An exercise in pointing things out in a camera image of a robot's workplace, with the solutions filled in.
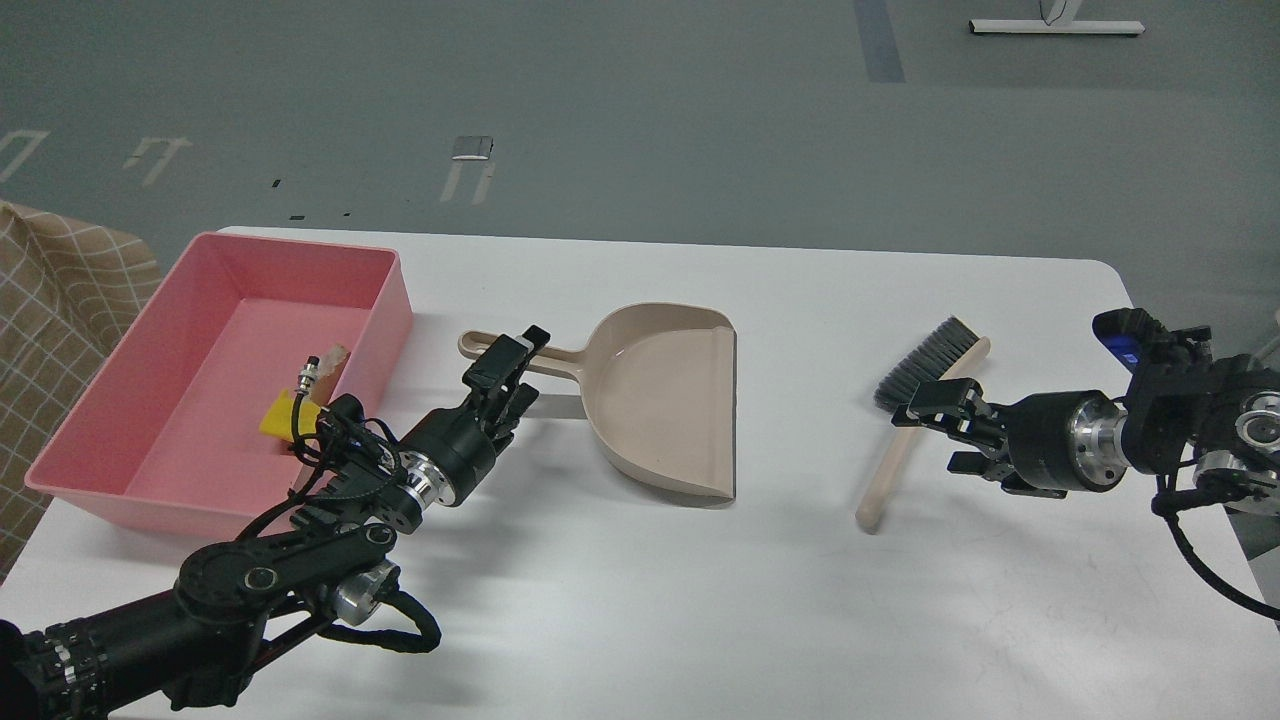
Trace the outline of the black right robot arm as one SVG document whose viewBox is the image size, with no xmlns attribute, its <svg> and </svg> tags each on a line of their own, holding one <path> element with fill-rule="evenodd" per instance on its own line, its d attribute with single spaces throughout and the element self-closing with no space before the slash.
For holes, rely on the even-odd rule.
<svg viewBox="0 0 1280 720">
<path fill-rule="evenodd" d="M 1277 514 L 1277 370 L 1239 354 L 1217 359 L 1206 325 L 1170 329 L 1142 307 L 1096 315 L 1093 336 L 1129 373 L 1124 395 L 1097 389 L 992 404 L 972 375 L 989 341 L 951 316 L 879 382 L 876 406 L 896 433 L 855 518 L 878 529 L 915 430 L 964 445 L 947 469 L 1009 495 L 1105 493 L 1126 471 L 1153 477 L 1151 512 L 1192 571 L 1236 606 L 1268 620 L 1277 607 L 1224 580 L 1196 552 L 1180 516 L 1224 506 Z"/>
</svg>

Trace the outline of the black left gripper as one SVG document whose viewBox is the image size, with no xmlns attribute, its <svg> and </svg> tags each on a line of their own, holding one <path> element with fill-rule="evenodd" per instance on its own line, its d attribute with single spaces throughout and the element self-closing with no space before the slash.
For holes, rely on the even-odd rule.
<svg viewBox="0 0 1280 720">
<path fill-rule="evenodd" d="M 524 373 L 549 341 L 550 333 L 539 325 L 516 337 L 462 334 L 462 352 L 474 359 L 463 374 L 471 409 L 435 409 L 399 438 L 402 451 L 424 456 L 442 471 L 449 486 L 442 496 L 447 507 L 460 506 L 513 442 L 515 429 L 540 396 L 524 383 Z M 485 430 L 475 411 L 485 411 Z"/>
</svg>

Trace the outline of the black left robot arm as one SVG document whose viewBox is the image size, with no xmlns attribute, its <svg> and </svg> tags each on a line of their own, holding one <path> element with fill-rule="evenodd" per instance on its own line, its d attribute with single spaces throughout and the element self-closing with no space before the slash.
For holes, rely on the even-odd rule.
<svg viewBox="0 0 1280 720">
<path fill-rule="evenodd" d="M 550 336 L 502 334 L 463 374 L 467 396 L 396 437 L 352 395 L 317 410 L 321 360 L 288 404 L 305 483 L 233 541 L 195 551 L 175 584 L 24 633 L 3 624 L 5 719 L 105 719 L 160 693 L 174 710 L 236 705 L 253 675 L 312 637 L 429 653 L 442 629 L 389 560 L 434 503 L 461 505 L 513 441 L 538 391 L 524 373 Z"/>
</svg>

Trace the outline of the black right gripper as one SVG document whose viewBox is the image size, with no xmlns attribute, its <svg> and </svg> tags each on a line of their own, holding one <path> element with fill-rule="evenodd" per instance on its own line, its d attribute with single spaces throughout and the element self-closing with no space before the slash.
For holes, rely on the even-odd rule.
<svg viewBox="0 0 1280 720">
<path fill-rule="evenodd" d="M 891 424 L 936 430 L 969 446 L 1004 446 L 1007 457 L 954 452 L 947 471 L 979 477 L 1004 493 L 1062 500 L 1105 493 L 1132 466 L 1121 450 L 1126 413 L 1100 391 L 1030 395 L 1000 411 L 972 378 L 918 386 Z"/>
</svg>

